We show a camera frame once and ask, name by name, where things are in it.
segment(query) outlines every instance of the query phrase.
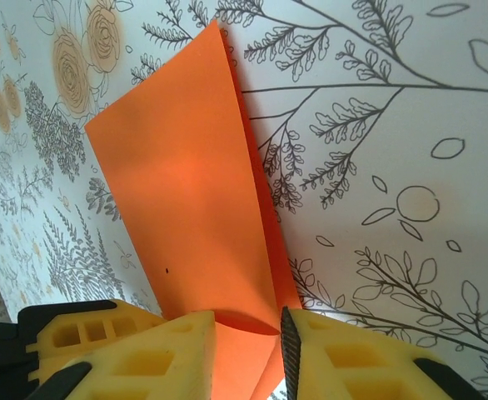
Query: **folded orange paper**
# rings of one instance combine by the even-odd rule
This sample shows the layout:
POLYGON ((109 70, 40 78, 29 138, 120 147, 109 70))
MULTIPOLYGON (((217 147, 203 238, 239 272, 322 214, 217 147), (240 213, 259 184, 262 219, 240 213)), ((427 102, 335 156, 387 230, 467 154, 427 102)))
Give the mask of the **folded orange paper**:
POLYGON ((164 317, 215 312, 212 399, 262 400, 300 303, 234 78, 213 22, 86 130, 164 317))

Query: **square holes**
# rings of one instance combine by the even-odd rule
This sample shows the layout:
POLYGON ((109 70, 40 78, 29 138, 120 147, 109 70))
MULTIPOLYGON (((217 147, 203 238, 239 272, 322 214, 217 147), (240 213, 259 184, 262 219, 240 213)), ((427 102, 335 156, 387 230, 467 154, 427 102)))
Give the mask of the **square holes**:
POLYGON ((335 368, 383 367, 386 361, 370 346, 342 344, 327 346, 326 354, 335 368))
POLYGON ((56 348, 65 348, 66 346, 74 346, 79 343, 81 343, 81 338, 79 337, 79 329, 77 329, 75 323, 60 327, 53 334, 53 345, 56 348))
POLYGON ((85 322, 85 330, 87 331, 87 337, 90 342, 107 339, 103 321, 85 322))
POLYGON ((112 328, 117 337, 132 335, 137 331, 135 321, 129 317, 116 318, 112 320, 112 328))
POLYGON ((159 377, 167 373, 174 353, 170 350, 151 350, 127 355, 120 362, 115 375, 135 377, 159 377))

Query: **yellow plastic part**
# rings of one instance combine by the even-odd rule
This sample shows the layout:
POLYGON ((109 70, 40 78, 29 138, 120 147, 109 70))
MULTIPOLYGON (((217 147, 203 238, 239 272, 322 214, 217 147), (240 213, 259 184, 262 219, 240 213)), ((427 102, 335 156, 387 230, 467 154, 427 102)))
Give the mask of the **yellow plastic part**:
POLYGON ((112 301, 117 307, 110 310, 56 316, 37 335, 37 342, 26 347, 39 357, 39 368, 28 380, 38 379, 42 385, 73 358, 166 321, 122 300, 112 301))
POLYGON ((193 312, 72 360, 92 370, 67 400, 207 400, 214 352, 214 312, 193 312))
POLYGON ((291 310, 301 339, 298 400, 450 400, 414 363, 427 350, 306 310, 291 310))

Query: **wallpaper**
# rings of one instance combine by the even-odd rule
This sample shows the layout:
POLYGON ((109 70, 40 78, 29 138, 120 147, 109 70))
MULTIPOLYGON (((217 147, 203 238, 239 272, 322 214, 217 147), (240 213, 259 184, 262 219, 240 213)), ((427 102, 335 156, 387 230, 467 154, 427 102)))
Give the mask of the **wallpaper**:
POLYGON ((11 318, 159 312, 83 126, 213 18, 304 307, 431 348, 488 398, 488 2, 0 0, 11 318))

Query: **orange paper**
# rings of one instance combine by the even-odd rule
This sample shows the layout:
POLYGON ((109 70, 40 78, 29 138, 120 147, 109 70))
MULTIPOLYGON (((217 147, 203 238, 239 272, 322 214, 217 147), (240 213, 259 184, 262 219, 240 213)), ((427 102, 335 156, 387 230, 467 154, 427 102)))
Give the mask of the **orange paper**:
POLYGON ((165 318, 213 310, 213 400, 282 379, 298 308, 281 230, 216 23, 86 130, 165 318))

